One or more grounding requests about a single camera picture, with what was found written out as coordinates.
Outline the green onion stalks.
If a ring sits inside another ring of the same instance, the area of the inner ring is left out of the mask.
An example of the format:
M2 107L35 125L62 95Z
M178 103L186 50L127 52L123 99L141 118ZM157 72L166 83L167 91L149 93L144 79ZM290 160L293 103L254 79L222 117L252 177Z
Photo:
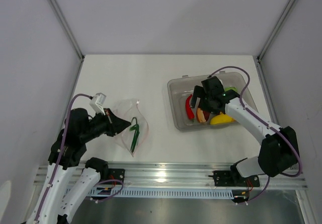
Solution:
M140 127L139 127L139 124L138 124L138 119L136 117L133 117L131 122L135 121L134 125L130 127L129 131L133 131L134 134L133 134L133 139L132 139L132 143L131 143L131 148L130 148L130 151L131 153L133 154L134 151L135 151L135 147L137 145L137 142L138 142L138 137L139 137L139 134L140 134Z

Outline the clear zip top bag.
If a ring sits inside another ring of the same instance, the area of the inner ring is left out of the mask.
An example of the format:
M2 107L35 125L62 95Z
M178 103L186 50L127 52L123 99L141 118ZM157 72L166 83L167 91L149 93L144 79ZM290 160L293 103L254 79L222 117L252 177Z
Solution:
M145 142L149 134L149 124L139 110L139 99L123 99L113 106L113 113L126 121L130 126L114 137L115 144L127 150L132 157Z

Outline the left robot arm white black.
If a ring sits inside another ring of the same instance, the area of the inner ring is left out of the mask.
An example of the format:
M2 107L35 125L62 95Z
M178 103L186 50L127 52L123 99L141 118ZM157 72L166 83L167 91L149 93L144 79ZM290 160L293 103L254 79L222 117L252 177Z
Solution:
M71 188L67 186L86 152L86 144L106 135L114 137L128 128L131 123L113 114L109 109L90 118L84 108L71 110L65 127L51 147L47 175L37 204L27 223L71 223L76 211L89 191L96 184L109 181L108 162L90 158L81 176Z

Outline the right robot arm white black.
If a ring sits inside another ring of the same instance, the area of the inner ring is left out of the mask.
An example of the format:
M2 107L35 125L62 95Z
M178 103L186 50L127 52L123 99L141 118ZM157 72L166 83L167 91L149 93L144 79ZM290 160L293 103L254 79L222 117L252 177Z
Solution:
M216 77L208 77L195 86L190 105L199 105L209 113L224 113L242 125L260 144L257 156L236 162L230 172L230 181L242 185L253 175L275 177L286 176L285 170L298 164L298 176L302 172L297 137L289 126L282 128L278 124L262 118L234 90L226 91Z

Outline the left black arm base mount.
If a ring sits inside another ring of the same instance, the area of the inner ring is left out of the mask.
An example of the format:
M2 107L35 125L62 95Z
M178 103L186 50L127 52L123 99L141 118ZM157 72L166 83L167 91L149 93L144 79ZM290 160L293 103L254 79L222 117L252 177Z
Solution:
M112 187L119 187L121 183L118 181L124 182L125 179L125 169L109 169L108 180L111 180L109 184Z

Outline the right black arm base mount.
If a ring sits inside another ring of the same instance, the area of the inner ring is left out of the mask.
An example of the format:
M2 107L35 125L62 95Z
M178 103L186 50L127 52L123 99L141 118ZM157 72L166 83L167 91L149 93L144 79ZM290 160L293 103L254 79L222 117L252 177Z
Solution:
M244 178L238 172L232 170L216 170L209 177L214 180L216 187L260 187L260 180L257 175Z

